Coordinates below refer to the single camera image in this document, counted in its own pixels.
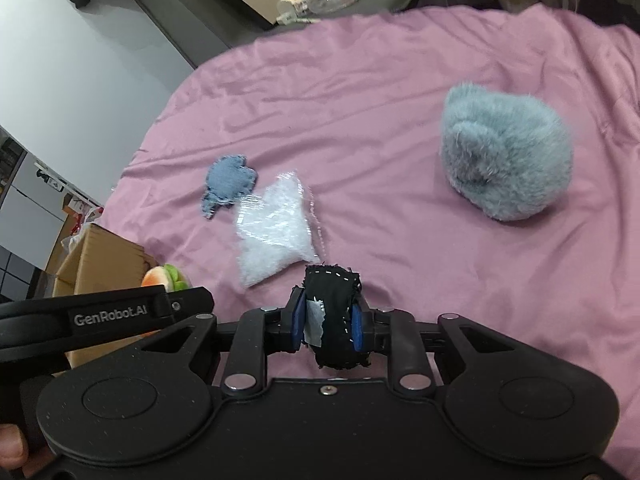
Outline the person's right hand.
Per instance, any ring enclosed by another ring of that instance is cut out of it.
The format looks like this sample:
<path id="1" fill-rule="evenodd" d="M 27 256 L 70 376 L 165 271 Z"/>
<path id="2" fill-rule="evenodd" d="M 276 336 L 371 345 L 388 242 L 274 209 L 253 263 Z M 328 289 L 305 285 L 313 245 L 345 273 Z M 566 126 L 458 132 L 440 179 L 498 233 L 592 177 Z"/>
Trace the person's right hand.
<path id="1" fill-rule="evenodd" d="M 1 468 L 19 479 L 32 478 L 54 460 L 54 454 L 47 446 L 32 452 L 21 429 L 12 424 L 1 425 L 0 456 Z"/>

